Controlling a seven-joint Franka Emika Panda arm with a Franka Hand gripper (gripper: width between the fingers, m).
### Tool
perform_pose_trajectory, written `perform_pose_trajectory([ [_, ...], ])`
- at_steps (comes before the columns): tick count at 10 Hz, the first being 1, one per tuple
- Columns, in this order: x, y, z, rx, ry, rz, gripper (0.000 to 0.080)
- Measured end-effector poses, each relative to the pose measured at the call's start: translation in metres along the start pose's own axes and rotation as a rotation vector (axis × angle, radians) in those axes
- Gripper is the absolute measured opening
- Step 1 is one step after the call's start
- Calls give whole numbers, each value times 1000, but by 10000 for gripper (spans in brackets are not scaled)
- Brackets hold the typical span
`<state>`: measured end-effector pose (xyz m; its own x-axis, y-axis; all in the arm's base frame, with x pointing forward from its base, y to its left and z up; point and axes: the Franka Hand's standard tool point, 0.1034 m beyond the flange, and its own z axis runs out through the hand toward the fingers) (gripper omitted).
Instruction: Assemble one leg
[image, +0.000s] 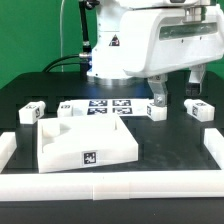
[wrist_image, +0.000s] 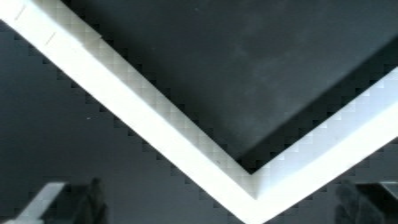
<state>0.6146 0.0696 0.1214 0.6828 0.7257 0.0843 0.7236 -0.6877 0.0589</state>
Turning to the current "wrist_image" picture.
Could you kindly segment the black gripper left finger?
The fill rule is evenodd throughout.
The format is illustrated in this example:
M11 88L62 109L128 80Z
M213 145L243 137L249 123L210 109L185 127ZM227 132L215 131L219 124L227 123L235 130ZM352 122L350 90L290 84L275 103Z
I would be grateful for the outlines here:
M0 224L108 224L108 206L98 178L85 185L50 182L20 214Z

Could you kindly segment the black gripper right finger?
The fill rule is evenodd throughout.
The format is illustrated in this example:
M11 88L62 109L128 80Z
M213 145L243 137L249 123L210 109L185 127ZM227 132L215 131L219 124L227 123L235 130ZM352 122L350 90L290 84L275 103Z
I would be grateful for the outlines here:
M398 224L398 182L343 182L334 224Z

